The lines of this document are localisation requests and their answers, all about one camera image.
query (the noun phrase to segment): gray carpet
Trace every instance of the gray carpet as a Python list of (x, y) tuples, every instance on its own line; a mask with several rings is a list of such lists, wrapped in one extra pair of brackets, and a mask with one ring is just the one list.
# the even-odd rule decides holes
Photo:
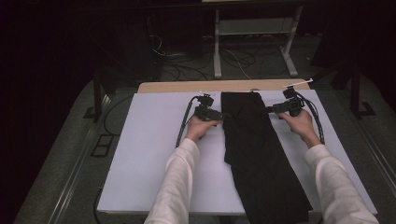
[[(247, 58), (242, 64), (244, 72), (253, 79), (289, 78), (285, 64), (283, 63), (278, 48), (284, 37), (269, 39), (261, 37), (265, 44), (259, 45), (260, 50), (253, 58)], [(318, 36), (296, 37), (290, 50), (300, 78), (310, 78), (321, 68), (310, 66), (310, 60), (320, 41)], [(235, 44), (231, 40), (224, 40), (222, 49), (227, 49), (238, 58), (247, 57), (247, 53), (255, 53), (257, 45)], [(161, 81), (174, 80), (210, 80), (213, 79), (213, 63), (211, 52), (204, 57), (189, 61), (193, 57), (171, 57), (168, 65), (164, 67)], [(247, 79), (238, 63), (232, 60), (233, 56), (222, 51), (222, 79)], [(181, 64), (188, 67), (199, 68), (200, 72), (191, 69), (178, 71), (172, 64)], [(358, 120), (353, 117), (348, 109), (349, 88), (343, 91), (334, 91), (330, 82), (333, 74), (327, 76), (311, 88), (317, 90), (318, 96), (326, 109), (334, 129), (343, 144), (347, 155), (358, 172), (363, 185), (378, 210), (377, 218), (380, 223), (394, 223), (396, 220), (396, 198), (380, 172), (377, 163), (370, 152), (371, 146), (367, 142), (367, 136), (362, 134), (361, 127), (369, 130), (372, 138), (389, 165), (396, 169), (396, 115), (382, 100), (375, 85), (368, 79), (361, 82), (361, 100), (368, 102), (374, 109), (376, 116), (363, 117)], [(119, 89), (114, 95), (109, 96), (104, 104), (104, 115), (98, 123), (92, 123), (91, 119), (83, 116), (88, 107), (93, 106), (92, 84), (90, 83), (76, 103), (64, 124), (46, 163), (43, 166), (29, 196), (27, 197), (15, 223), (98, 223), (94, 216), (94, 205), (100, 187), (106, 180), (108, 168), (117, 147), (119, 138), (114, 137), (109, 147), (108, 155), (103, 158), (90, 156), (95, 149), (101, 134), (120, 133), (125, 120), (129, 104), (135, 89)], [(103, 136), (101, 143), (108, 142)], [(96, 154), (103, 154), (105, 147), (99, 147)], [(64, 187), (70, 181), (75, 183), (69, 188), (68, 194), (62, 194)], [(57, 213), (57, 218), (52, 217), (55, 207), (60, 207), (57, 202), (66, 197), (66, 204)], [(142, 223), (145, 216), (132, 215), (107, 215), (98, 213), (100, 223)], [(310, 223), (318, 223), (319, 216), (314, 214)]]

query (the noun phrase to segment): person's right hand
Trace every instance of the person's right hand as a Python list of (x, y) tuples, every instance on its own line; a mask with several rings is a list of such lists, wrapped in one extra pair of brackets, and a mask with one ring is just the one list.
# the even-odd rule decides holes
[(289, 124), (292, 132), (301, 136), (308, 148), (321, 144), (315, 133), (312, 117), (306, 110), (302, 109), (297, 117), (285, 113), (278, 113), (277, 115)]

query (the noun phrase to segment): folded black garment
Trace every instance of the folded black garment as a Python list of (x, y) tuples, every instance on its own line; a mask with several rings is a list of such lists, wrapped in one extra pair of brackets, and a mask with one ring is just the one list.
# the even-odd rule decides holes
[(308, 221), (312, 210), (257, 92), (223, 92), (221, 112), (233, 181), (251, 224)]

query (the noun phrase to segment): white sleeve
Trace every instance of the white sleeve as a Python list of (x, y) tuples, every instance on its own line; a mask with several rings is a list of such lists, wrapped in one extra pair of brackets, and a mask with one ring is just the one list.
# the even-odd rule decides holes
[(160, 192), (145, 223), (189, 223), (192, 175), (200, 157), (198, 146), (186, 138), (166, 163)]
[(309, 148), (305, 160), (315, 177), (325, 223), (378, 223), (344, 165), (324, 145)]

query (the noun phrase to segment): black pants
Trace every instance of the black pants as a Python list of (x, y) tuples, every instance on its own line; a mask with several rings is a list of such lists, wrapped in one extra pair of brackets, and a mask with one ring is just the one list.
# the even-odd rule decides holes
[(221, 112), (233, 181), (251, 224), (308, 221), (312, 207), (257, 92), (223, 92)]

